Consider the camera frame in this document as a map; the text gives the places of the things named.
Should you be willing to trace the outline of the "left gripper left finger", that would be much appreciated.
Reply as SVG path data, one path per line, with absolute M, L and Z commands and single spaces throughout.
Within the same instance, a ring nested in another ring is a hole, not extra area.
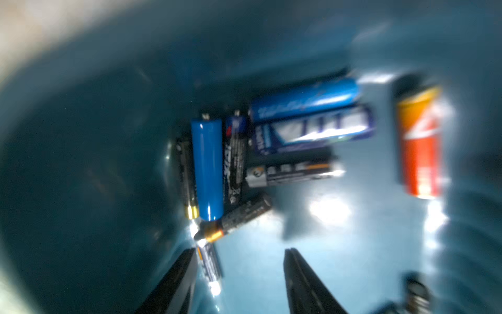
M 196 249 L 182 252 L 135 313 L 189 313 L 196 284 Z

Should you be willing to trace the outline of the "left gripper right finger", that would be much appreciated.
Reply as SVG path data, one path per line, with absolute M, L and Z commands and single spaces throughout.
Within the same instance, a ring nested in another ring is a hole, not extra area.
M 285 250 L 283 267 L 290 313 L 348 313 L 297 249 Z

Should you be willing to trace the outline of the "teal plastic storage tray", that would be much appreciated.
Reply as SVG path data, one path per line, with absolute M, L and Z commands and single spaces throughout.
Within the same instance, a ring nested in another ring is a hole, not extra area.
M 8 1 L 1 5 L 1 311 L 133 313 L 193 247 L 175 141 L 208 112 L 353 76 L 372 137 L 342 178 L 268 188 L 216 243 L 192 313 L 287 313 L 286 249 L 349 313 L 501 312 L 500 1 Z M 404 185 L 397 103 L 441 89 L 439 197 Z

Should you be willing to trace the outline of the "slim black silver battery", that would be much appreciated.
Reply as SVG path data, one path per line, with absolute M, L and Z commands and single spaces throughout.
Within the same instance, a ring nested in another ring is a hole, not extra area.
M 222 292 L 222 271 L 216 253 L 216 249 L 212 243 L 206 243 L 204 246 L 197 248 L 197 253 L 207 281 L 209 289 L 213 296 L 219 296 Z

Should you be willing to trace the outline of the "black gold battery in tray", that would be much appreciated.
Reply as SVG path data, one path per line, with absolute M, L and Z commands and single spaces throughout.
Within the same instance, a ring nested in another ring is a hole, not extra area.
M 218 221 L 206 223 L 193 238 L 196 242 L 205 240 L 207 243 L 214 243 L 267 213 L 272 208 L 272 198 L 266 193 L 260 194 L 231 212 L 224 214 Z

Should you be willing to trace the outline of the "black yellow battery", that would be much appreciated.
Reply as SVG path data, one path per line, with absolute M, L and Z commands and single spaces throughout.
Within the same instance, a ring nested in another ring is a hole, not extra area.
M 199 217 L 196 176 L 193 163 L 192 142 L 189 139 L 178 138 L 176 151 L 179 158 L 180 184 L 184 213 L 189 220 Z

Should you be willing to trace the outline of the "light blue battery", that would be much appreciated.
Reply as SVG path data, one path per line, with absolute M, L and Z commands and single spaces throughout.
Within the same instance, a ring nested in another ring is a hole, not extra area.
M 222 121 L 203 114 L 191 132 L 199 216 L 217 221 L 224 214 Z

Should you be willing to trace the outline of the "dark blue battery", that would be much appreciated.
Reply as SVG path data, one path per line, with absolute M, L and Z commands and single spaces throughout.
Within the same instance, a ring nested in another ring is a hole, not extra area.
M 251 144 L 256 153 L 293 153 L 324 148 L 332 143 L 371 137 L 375 115 L 367 105 L 353 105 L 324 113 L 263 122 L 252 128 Z

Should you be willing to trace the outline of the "black blue slim battery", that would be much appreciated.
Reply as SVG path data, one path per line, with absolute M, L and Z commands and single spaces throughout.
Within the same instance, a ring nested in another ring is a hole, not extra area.
M 237 205 L 242 195 L 247 140 L 247 118 L 235 111 L 224 130 L 224 201 Z

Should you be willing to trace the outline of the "orange red battery in tray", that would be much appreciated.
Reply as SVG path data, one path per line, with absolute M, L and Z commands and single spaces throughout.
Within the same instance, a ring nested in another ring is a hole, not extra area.
M 419 199 L 431 200 L 442 193 L 440 95 L 441 89 L 432 86 L 397 103 L 403 181 L 406 191 Z

